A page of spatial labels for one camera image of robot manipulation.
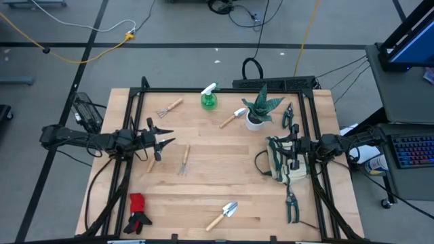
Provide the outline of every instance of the yellow cable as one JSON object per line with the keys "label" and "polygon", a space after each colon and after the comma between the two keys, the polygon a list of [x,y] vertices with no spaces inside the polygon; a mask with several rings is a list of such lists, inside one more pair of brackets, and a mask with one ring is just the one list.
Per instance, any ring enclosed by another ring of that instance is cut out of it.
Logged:
{"label": "yellow cable", "polygon": [[[0,17],[2,17],[4,20],[6,20],[6,22],[8,23],[8,24],[10,24],[10,26],[12,26],[12,28],[14,28],[16,31],[18,31],[23,37],[26,37],[29,41],[31,41],[33,44],[35,44],[37,47],[39,47],[39,48],[41,48],[42,50],[44,50],[45,48],[44,48],[44,46],[42,46],[41,44],[39,44],[39,43],[37,43],[35,40],[33,40],[33,39],[31,39],[26,33],[24,33],[24,32],[22,32],[14,23],[12,23],[12,21],[10,21],[3,13],[0,13]],[[56,53],[54,53],[54,52],[50,52],[49,54],[51,54],[51,55],[53,55],[53,56],[55,56],[55,57],[57,57],[57,58],[59,58],[59,59],[61,59],[61,60],[64,60],[65,62],[68,62],[68,63],[71,63],[71,64],[87,64],[88,62],[91,62],[91,61],[94,61],[94,60],[97,60],[97,59],[99,59],[99,58],[101,58],[103,55],[105,55],[106,53],[108,53],[108,52],[110,52],[110,51],[113,51],[114,49],[117,49],[118,47],[120,47],[120,46],[122,46],[125,42],[127,42],[127,41],[129,41],[129,40],[132,40],[132,39],[134,39],[134,35],[133,34],[131,34],[131,33],[126,33],[125,34],[125,39],[121,42],[121,43],[119,43],[119,44],[117,44],[116,46],[114,46],[114,47],[112,47],[112,48],[109,48],[109,49],[107,49],[107,50],[105,50],[105,51],[103,51],[101,54],[99,54],[99,55],[97,55],[96,57],[94,57],[94,58],[91,58],[91,59],[89,59],[89,60],[85,60],[85,61],[74,61],[74,60],[69,60],[68,58],[64,58],[64,57],[62,57],[62,56],[60,56],[60,55],[58,55],[58,54],[56,54]]]}
{"label": "yellow cable", "polygon": [[293,76],[296,76],[296,74],[297,74],[298,63],[300,62],[301,55],[303,55],[304,45],[307,41],[307,36],[309,35],[309,31],[311,30],[313,20],[315,19],[315,14],[317,13],[319,1],[320,0],[317,0],[317,2],[315,4],[315,8],[313,9],[311,19],[309,20],[309,25],[307,26],[306,33],[304,34],[303,43],[301,44],[301,49],[300,49],[300,53],[298,54],[296,68],[294,69],[294,75]]}

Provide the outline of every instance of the potted plant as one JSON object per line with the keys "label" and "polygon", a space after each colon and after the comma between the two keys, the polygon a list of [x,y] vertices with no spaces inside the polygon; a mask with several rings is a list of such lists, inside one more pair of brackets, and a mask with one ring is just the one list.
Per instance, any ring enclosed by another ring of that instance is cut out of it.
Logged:
{"label": "potted plant", "polygon": [[264,127],[265,122],[272,121],[269,112],[277,108],[284,98],[273,98],[267,101],[267,85],[259,91],[255,103],[242,99],[243,103],[249,108],[245,116],[245,125],[251,131],[258,131]]}

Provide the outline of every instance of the computer monitor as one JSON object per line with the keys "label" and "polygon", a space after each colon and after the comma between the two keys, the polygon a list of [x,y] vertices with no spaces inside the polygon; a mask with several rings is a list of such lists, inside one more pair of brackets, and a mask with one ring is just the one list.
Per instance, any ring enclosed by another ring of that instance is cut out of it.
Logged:
{"label": "computer monitor", "polygon": [[434,1],[424,0],[380,46],[384,71],[434,66]]}

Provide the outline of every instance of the wooden tabletop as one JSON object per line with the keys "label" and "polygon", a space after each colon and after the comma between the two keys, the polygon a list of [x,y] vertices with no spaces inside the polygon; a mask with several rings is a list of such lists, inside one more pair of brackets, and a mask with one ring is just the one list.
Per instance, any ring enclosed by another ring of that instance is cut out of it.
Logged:
{"label": "wooden tabletop", "polygon": [[[128,92],[129,89],[112,90],[102,132],[121,129]],[[337,134],[339,128],[330,91],[315,90],[314,94],[321,132]],[[254,166],[255,155],[266,148],[267,136],[288,135],[288,129],[281,127],[281,120],[283,111],[290,102],[294,104],[294,123],[300,125],[299,136],[303,135],[297,95],[269,94],[269,98],[285,99],[271,113],[274,123],[267,123],[265,128],[258,132],[246,128],[245,116],[235,119],[223,129],[218,127],[238,108],[244,107],[242,98],[253,102],[257,94],[219,93],[218,108],[213,111],[201,108],[200,96],[199,93],[145,94],[139,128],[145,128],[146,118],[152,117],[157,127],[174,130],[171,134],[158,136],[159,140],[172,137],[176,140],[166,146],[162,161],[156,162],[151,173],[146,170],[153,155],[152,149],[148,149],[150,159],[147,162],[134,158],[129,193],[139,192],[145,196],[145,214],[152,220],[153,225],[144,226],[140,235],[122,234],[121,237],[170,239],[172,234],[177,233],[179,239],[191,240],[265,241],[275,235],[280,241],[320,241],[317,229],[303,223],[287,223],[285,186],[268,176],[262,176]],[[156,111],[168,107],[179,98],[183,98],[184,102],[160,119]],[[314,135],[309,101],[305,100],[305,103],[309,128],[311,135]],[[188,144],[191,149],[187,175],[179,176],[177,173]],[[139,152],[139,155],[144,157],[143,152]],[[336,160],[347,164],[344,157]],[[94,160],[90,180],[107,161],[107,155]],[[265,155],[259,157],[258,162],[260,168],[267,169]],[[95,182],[90,197],[89,223],[96,219],[106,205],[113,167],[114,163],[111,163]],[[363,236],[348,170],[335,163],[330,163],[328,169],[336,208],[353,230]],[[311,179],[308,177],[301,180],[293,185],[292,189],[298,199],[300,220],[318,227]],[[224,218],[213,230],[206,232],[206,226],[222,213],[222,207],[230,201],[238,201],[239,204],[234,216]],[[85,230],[84,207],[85,201],[77,225],[77,234]],[[126,226],[129,215],[130,199],[125,205],[123,226]],[[332,237],[328,211],[325,211],[324,215],[328,235]],[[109,233],[114,233],[116,216],[117,207],[112,212]]]}

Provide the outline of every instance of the spray bottle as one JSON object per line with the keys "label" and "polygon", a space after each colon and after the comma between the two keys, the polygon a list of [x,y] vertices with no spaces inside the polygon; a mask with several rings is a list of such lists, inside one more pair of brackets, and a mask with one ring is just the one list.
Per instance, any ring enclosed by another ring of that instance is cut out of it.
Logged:
{"label": "spray bottle", "polygon": [[205,88],[201,94],[201,105],[205,110],[214,110],[217,107],[217,96],[212,91],[217,88],[218,83],[213,83]]}

